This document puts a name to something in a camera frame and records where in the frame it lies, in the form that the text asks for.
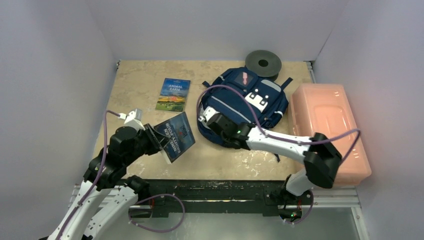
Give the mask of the blue cover book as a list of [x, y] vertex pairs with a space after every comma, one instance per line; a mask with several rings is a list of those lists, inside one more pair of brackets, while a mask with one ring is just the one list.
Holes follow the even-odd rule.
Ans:
[[169, 139], [163, 150], [160, 151], [168, 164], [174, 163], [196, 142], [185, 111], [155, 125], [153, 128]]

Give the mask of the navy blue student backpack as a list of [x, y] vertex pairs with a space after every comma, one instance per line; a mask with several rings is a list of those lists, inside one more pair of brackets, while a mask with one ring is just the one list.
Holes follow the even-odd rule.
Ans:
[[[248, 74], [248, 85], [243, 85], [243, 72]], [[206, 112], [210, 107], [236, 124], [259, 123], [263, 129], [270, 130], [280, 122], [288, 108], [285, 88], [292, 81], [289, 77], [277, 84], [246, 67], [229, 68], [212, 83], [202, 83], [208, 91], [198, 99], [197, 111]]]

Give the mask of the animal farm book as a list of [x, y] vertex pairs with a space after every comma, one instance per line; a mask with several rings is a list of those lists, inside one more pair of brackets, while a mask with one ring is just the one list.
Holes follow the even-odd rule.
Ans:
[[181, 113], [184, 111], [190, 80], [165, 78], [156, 102], [155, 110]]

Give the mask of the pink eraser stick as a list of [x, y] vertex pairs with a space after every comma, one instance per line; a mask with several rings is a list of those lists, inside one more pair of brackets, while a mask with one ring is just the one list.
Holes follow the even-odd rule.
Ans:
[[249, 84], [249, 75], [247, 72], [242, 73], [242, 83], [247, 86]]

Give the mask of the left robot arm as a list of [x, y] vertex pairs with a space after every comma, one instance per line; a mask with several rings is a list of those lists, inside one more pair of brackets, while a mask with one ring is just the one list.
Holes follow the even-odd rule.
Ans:
[[122, 126], [107, 146], [92, 159], [70, 209], [48, 240], [98, 240], [105, 230], [133, 204], [142, 205], [150, 196], [149, 183], [131, 176], [103, 208], [100, 204], [118, 186], [127, 167], [143, 155], [162, 151], [170, 138], [149, 124]]

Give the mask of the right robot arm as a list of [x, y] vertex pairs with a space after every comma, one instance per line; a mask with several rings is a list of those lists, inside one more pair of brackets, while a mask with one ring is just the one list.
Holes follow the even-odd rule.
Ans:
[[302, 164], [304, 168], [291, 174], [280, 191], [288, 204], [313, 187], [331, 189], [334, 185], [342, 156], [324, 134], [308, 137], [260, 130], [252, 123], [236, 124], [222, 113], [204, 113], [198, 121], [229, 148], [266, 151]]

